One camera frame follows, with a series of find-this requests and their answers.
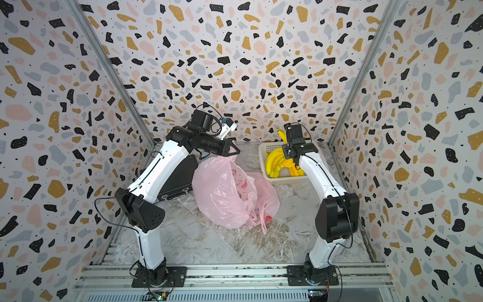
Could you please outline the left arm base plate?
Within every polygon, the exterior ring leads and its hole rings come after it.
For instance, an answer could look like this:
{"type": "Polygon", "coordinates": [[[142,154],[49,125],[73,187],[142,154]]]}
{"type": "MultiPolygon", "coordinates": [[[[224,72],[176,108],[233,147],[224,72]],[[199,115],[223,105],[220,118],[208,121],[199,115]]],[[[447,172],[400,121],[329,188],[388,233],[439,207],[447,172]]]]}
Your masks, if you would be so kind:
{"type": "Polygon", "coordinates": [[[169,266],[151,270],[141,264],[135,272],[132,288],[182,288],[187,276],[187,267],[169,266]]]}

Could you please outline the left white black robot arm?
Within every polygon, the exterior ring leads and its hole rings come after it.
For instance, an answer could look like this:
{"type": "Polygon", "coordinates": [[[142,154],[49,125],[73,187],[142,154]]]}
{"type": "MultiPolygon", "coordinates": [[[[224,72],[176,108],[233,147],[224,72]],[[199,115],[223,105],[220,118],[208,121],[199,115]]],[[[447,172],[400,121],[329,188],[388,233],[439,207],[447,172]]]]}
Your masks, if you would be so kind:
{"type": "Polygon", "coordinates": [[[119,206],[137,235],[140,253],[138,280],[150,286],[160,286],[168,278],[160,235],[166,213],[155,204],[162,187],[194,149],[223,157],[238,155],[240,151],[233,139],[227,137],[234,130],[236,123],[231,118],[217,119],[209,113],[195,110],[184,126],[176,126],[168,133],[161,149],[141,176],[127,189],[118,189],[115,193],[119,206]]]}

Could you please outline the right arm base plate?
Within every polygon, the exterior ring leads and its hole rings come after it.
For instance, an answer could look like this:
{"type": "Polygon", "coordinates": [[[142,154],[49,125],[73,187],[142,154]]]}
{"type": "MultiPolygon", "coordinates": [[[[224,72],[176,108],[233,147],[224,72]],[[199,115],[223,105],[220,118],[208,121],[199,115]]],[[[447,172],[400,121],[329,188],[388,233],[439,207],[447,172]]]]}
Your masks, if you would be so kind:
{"type": "Polygon", "coordinates": [[[338,286],[340,283],[335,266],[315,269],[306,262],[303,266],[288,266],[286,270],[290,286],[338,286]]]}

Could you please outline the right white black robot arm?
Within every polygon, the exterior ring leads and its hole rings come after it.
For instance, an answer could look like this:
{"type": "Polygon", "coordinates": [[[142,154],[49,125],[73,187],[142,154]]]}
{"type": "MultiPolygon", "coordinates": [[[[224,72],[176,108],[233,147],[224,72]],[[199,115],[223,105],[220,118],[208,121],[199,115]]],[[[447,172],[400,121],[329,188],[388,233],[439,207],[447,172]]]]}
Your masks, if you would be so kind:
{"type": "Polygon", "coordinates": [[[339,250],[350,249],[354,243],[360,200],[331,174],[324,155],[312,139],[304,137],[301,124],[287,123],[284,130],[286,159],[292,159],[304,171],[321,200],[314,221],[318,237],[304,262],[303,276],[309,284],[328,283],[336,271],[333,258],[339,250]]]}

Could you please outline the pink plastic bag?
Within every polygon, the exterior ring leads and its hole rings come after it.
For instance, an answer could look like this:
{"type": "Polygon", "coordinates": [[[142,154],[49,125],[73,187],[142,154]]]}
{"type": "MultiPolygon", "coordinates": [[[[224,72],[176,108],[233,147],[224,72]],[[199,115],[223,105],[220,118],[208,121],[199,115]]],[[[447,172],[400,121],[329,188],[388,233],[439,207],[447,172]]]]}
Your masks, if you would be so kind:
{"type": "Polygon", "coordinates": [[[279,211],[275,187],[260,172],[246,172],[234,157],[211,157],[194,172],[192,188],[198,210],[217,226],[234,230],[267,224],[279,211]]]}

